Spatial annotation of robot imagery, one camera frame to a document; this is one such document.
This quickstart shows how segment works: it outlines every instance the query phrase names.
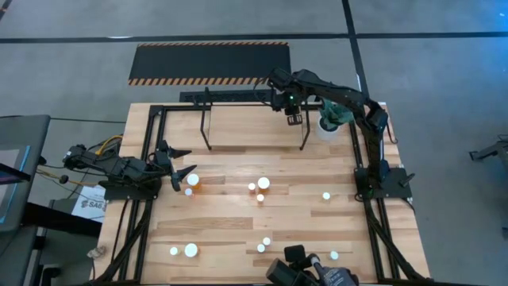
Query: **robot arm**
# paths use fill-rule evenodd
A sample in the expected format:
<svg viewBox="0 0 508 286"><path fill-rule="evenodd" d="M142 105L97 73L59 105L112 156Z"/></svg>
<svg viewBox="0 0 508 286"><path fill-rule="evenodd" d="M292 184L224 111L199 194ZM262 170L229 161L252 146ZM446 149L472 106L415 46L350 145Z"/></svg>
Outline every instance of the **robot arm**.
<svg viewBox="0 0 508 286"><path fill-rule="evenodd" d="M359 91L349 87L340 87L327 83L311 71L305 69L288 74L276 68L268 76L268 86L282 92L278 102L273 103L274 110L284 108L286 115L299 114L301 102L310 95L328 99L346 106L353 114L367 144L369 159L368 183L371 188L381 188L390 168L384 160L383 133L388 123L388 114L381 106Z"/></svg>

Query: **green plant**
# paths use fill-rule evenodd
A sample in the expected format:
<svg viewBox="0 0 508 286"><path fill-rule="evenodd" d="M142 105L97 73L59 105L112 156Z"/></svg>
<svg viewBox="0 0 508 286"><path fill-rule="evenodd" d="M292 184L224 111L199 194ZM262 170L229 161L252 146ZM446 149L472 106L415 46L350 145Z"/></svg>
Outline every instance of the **green plant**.
<svg viewBox="0 0 508 286"><path fill-rule="evenodd" d="M321 113L323 124L325 124L327 130L333 130L337 126L354 120L352 112L345 106L331 102L328 99L322 100L323 108L321 108L319 112Z"/></svg>

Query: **orange and black striped border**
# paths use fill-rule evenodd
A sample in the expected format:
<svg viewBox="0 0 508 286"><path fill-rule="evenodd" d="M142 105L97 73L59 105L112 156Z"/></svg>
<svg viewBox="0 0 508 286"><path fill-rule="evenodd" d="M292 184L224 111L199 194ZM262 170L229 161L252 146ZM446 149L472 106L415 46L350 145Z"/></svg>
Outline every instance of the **orange and black striped border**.
<svg viewBox="0 0 508 286"><path fill-rule="evenodd" d="M259 41L221 41L221 42L206 42L206 43L147 43L139 44L138 47L166 47L166 46L197 46L197 45L276 45L283 44L289 45L287 42L259 42Z"/></svg>
<svg viewBox="0 0 508 286"><path fill-rule="evenodd" d="M163 86L163 85L230 85L230 84L259 84L266 82L265 78L183 78L183 79L129 79L130 86Z"/></svg>

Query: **concrete floor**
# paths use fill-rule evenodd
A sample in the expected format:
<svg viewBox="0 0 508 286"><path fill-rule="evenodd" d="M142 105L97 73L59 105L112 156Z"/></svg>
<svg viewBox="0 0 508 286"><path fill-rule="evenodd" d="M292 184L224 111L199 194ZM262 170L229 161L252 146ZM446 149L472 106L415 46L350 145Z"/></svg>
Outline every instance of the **concrete floor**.
<svg viewBox="0 0 508 286"><path fill-rule="evenodd" d="M508 30L504 1L350 5L357 33ZM0 38L346 32L338 0L13 0L0 21ZM307 68L357 87L349 40L289 42L294 70ZM122 122L131 102L173 102L180 91L202 89L129 87L136 45L0 44L0 116ZM506 285L508 242L501 227L508 225L508 179L495 158L473 163L468 151L508 133L508 38L378 39L359 45L371 96L387 102L402 161L417 174L411 186L432 277ZM122 130L123 124L53 120L43 155L59 164L70 145L89 145ZM34 186L35 203L68 196L40 179ZM89 270L85 264L85 276Z"/></svg>

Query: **table leg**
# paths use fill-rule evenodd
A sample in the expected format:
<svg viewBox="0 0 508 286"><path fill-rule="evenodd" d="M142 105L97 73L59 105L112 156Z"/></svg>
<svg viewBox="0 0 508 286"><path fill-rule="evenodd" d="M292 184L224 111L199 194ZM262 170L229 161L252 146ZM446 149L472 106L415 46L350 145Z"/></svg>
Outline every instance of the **table leg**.
<svg viewBox="0 0 508 286"><path fill-rule="evenodd" d="M26 203L25 213L21 220L23 225L40 226L51 230L61 230L70 234L82 234L98 238L101 223L87 218L55 211L34 203Z"/></svg>

